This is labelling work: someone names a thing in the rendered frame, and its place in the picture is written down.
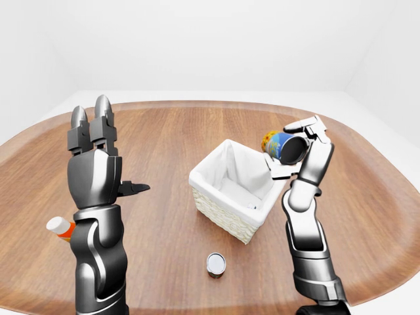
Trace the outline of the white woven basket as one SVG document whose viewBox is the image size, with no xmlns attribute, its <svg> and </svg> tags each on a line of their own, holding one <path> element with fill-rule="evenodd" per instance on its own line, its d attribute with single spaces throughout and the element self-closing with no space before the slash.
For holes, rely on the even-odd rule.
<svg viewBox="0 0 420 315">
<path fill-rule="evenodd" d="M 196 207 L 243 243 L 250 242 L 278 199 L 263 154 L 226 139 L 189 174 Z"/>
</svg>

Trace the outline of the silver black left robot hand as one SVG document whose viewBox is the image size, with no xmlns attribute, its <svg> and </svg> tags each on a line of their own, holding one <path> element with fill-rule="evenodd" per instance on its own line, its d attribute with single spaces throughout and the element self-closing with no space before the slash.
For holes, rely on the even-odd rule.
<svg viewBox="0 0 420 315">
<path fill-rule="evenodd" d="M 117 130 L 106 96 L 97 98 L 92 121 L 81 106 L 74 108 L 67 138 L 72 153 L 68 186 L 78 209 L 111 205 L 118 197 L 150 189 L 147 184 L 121 180 L 122 157 L 114 146 Z"/>
</svg>

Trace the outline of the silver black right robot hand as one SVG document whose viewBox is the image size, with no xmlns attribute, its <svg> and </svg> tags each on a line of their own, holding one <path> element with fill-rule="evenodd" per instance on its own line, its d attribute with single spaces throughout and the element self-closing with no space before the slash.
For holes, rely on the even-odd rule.
<svg viewBox="0 0 420 315">
<path fill-rule="evenodd" d="M 309 141 L 304 158 L 293 165 L 284 165 L 276 158 L 263 154 L 270 175 L 274 180 L 288 179 L 297 175 L 299 179 L 319 185 L 326 173 L 332 157 L 334 145 L 326 135 L 327 127 L 318 115 L 290 123 L 283 133 L 303 137 Z"/>
</svg>

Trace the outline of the small silver-lidded tin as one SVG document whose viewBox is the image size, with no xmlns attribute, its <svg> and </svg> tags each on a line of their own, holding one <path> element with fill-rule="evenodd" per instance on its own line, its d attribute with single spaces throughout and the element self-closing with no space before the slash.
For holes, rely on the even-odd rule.
<svg viewBox="0 0 420 315">
<path fill-rule="evenodd" d="M 212 278 L 220 278 L 226 269 L 226 260 L 220 253 L 211 253 L 207 258 L 207 272 Z"/>
</svg>

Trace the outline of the blue yellow soup can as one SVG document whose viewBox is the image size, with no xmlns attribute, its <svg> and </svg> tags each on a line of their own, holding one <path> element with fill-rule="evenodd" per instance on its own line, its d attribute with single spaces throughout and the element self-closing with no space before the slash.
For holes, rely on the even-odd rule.
<svg viewBox="0 0 420 315">
<path fill-rule="evenodd" d="M 300 162 L 309 147 L 309 141 L 301 136 L 270 131 L 261 143 L 263 152 L 270 157 L 276 158 L 284 165 L 293 165 Z"/>
</svg>

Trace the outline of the orange bottle with white cap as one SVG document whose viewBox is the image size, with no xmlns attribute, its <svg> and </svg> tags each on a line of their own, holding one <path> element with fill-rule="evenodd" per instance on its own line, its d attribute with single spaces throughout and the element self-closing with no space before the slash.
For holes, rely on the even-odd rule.
<svg viewBox="0 0 420 315">
<path fill-rule="evenodd" d="M 47 230 L 54 232 L 59 238 L 67 242 L 70 242 L 75 226 L 74 222 L 70 222 L 63 217 L 53 217 L 46 224 Z"/>
</svg>

